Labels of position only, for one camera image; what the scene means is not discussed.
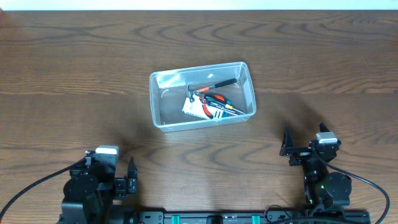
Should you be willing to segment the yellow black screwdriver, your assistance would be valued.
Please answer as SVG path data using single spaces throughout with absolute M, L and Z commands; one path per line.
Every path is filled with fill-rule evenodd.
M 223 110 L 224 112 L 229 113 L 231 115 L 239 116 L 244 114 L 243 111 L 227 103 L 227 100 L 220 95 L 205 95 L 202 99 L 202 102 L 208 106 L 212 106 L 220 110 Z

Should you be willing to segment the small claw hammer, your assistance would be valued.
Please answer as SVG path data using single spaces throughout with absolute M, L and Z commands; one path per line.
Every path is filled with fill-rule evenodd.
M 204 92 L 208 91 L 208 90 L 212 90 L 214 88 L 219 88 L 219 87 L 222 87 L 222 86 L 232 85 L 232 84 L 234 84 L 236 82 L 237 82 L 237 79 L 236 78 L 232 78 L 232 79 L 225 80 L 225 81 L 216 83 L 214 85 L 210 85 L 210 86 L 207 86 L 207 87 L 204 87 L 204 88 L 200 88 L 200 89 L 197 89 L 197 90 L 190 90 L 189 89 L 189 85 L 187 85 L 187 88 L 186 88 L 187 98 L 190 100 L 191 103 L 193 103 L 195 101 L 195 99 L 193 97 L 194 95 L 202 96 L 202 94 Z

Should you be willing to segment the silver combination wrench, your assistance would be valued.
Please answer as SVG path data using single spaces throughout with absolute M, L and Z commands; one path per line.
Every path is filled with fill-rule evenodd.
M 239 115 L 244 114 L 244 112 L 242 112 L 241 110 L 230 105 L 227 102 L 227 100 L 220 95 L 203 96 L 203 97 L 200 97 L 200 101 L 202 103 L 203 110 L 204 110 L 205 114 L 209 118 L 213 118 L 213 115 L 210 116 L 208 107 L 213 107 L 218 110 L 222 110 L 222 111 L 224 111 L 228 114 L 234 115 L 234 116 L 239 116 Z

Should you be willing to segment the blue white screw box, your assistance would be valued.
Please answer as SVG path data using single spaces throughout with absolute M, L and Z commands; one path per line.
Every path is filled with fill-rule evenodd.
M 203 112 L 202 103 L 200 102 L 199 97 L 195 95 L 194 99 L 195 101 L 191 103 L 190 100 L 186 98 L 183 104 L 182 113 L 196 116 L 199 118 L 209 119 L 206 117 L 205 113 Z

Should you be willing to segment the red handled cutting pliers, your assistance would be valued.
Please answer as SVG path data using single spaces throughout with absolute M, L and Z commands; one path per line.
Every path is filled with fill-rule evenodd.
M 225 105 L 228 101 L 221 95 L 202 95 L 199 97 L 202 103 L 202 109 L 206 117 L 209 119 L 218 119 L 228 117 L 228 113 L 225 111 Z

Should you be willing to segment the clear plastic container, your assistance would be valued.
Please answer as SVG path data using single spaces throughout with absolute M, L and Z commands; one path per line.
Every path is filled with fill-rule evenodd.
M 256 113 L 244 62 L 154 72 L 149 86 L 153 123 L 163 132 L 244 122 Z

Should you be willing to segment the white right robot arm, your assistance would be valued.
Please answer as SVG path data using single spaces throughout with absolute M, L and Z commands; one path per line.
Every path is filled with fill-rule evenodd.
M 307 147 L 296 147 L 289 129 L 285 129 L 280 156 L 289 157 L 290 166 L 303 168 L 304 192 L 312 208 L 307 212 L 342 212 L 350 204 L 352 180 L 341 172 L 329 172 L 328 163 L 336 157 L 341 141 L 323 123 Z

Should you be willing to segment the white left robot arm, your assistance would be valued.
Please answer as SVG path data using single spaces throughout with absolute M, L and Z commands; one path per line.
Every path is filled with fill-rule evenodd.
M 137 167 L 130 158 L 127 174 L 116 177 L 116 155 L 87 155 L 85 161 L 72 168 L 70 180 L 63 188 L 62 213 L 59 223 L 139 223 L 138 214 L 131 208 L 115 205 L 137 194 Z

